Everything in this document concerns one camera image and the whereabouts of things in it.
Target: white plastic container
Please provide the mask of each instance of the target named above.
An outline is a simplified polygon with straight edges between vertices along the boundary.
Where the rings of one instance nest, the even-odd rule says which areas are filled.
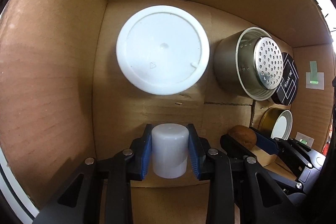
[[[166,179],[178,178],[187,168],[189,131],[185,126],[164,123],[152,130],[153,171]]]
[[[125,23],[116,54],[133,85],[151,94],[170,95],[201,78],[209,61],[209,41],[191,14],[172,6],[152,6]]]

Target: white plastic cap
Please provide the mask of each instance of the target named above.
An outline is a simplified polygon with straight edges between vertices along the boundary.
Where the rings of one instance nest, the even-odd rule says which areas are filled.
[[[152,130],[153,171],[166,179],[178,178],[187,169],[189,131],[175,123],[164,123]]]
[[[116,45],[119,67],[137,88],[171,95],[194,85],[209,61],[209,41],[201,24],[172,6],[152,6],[133,15]]]

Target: bolt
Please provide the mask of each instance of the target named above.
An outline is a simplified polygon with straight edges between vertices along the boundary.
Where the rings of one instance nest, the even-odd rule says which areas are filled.
[[[125,149],[125,150],[123,151],[123,154],[124,154],[125,156],[130,156],[130,155],[133,154],[133,150],[127,148],[127,149]]]
[[[91,165],[91,164],[93,164],[95,162],[95,159],[94,158],[87,158],[86,160],[85,160],[85,164],[87,164],[87,165]]]
[[[210,148],[209,150],[208,150],[208,153],[210,154],[210,155],[217,155],[218,154],[218,150],[216,149],[216,148]]]
[[[257,161],[254,157],[247,157],[246,161],[249,163],[249,164],[255,164]]]
[[[301,182],[296,183],[296,188],[302,189],[302,183]]]

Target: hole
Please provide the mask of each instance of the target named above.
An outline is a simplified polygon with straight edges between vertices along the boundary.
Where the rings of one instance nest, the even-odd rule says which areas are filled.
[[[281,204],[281,199],[261,174],[256,174],[262,204],[265,208]]]
[[[63,195],[57,200],[58,204],[75,208],[81,190],[84,174],[79,174]]]

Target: black round box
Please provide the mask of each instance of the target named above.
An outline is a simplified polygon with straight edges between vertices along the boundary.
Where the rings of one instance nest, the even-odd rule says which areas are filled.
[[[283,76],[276,91],[273,93],[270,99],[278,105],[290,105],[296,96],[299,76],[293,57],[288,53],[282,53],[283,58]]]

